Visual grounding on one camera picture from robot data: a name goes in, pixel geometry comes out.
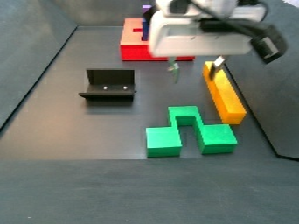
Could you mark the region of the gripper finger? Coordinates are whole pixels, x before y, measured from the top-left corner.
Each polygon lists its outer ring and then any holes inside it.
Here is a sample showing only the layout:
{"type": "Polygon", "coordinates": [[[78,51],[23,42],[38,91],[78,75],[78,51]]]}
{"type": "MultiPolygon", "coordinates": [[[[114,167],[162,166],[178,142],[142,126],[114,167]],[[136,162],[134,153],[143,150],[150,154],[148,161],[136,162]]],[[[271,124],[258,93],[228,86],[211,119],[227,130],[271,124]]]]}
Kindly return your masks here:
{"type": "Polygon", "coordinates": [[[220,55],[212,62],[210,67],[210,78],[214,79],[215,74],[218,71],[223,68],[223,65],[226,63],[227,57],[224,55],[220,55]]]}
{"type": "Polygon", "coordinates": [[[179,63],[176,62],[176,58],[171,57],[168,59],[168,63],[170,63],[168,71],[172,73],[174,82],[178,82],[179,76],[180,76],[180,68],[179,68],[179,63]]]}

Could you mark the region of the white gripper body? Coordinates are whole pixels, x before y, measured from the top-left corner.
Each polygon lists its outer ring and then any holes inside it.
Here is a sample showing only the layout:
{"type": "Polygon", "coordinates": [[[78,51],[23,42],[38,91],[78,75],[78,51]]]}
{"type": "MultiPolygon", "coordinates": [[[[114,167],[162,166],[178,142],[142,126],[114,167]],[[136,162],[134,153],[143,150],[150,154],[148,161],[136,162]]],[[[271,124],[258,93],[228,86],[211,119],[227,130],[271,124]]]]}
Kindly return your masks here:
{"type": "MultiPolygon", "coordinates": [[[[250,37],[234,31],[207,32],[202,20],[211,16],[187,7],[183,13],[171,12],[174,0],[155,0],[156,12],[150,21],[148,49],[155,57],[218,56],[246,54],[253,47],[250,37]]],[[[238,6],[238,0],[195,0],[228,19],[261,22],[267,10],[257,6],[238,6]]]]}

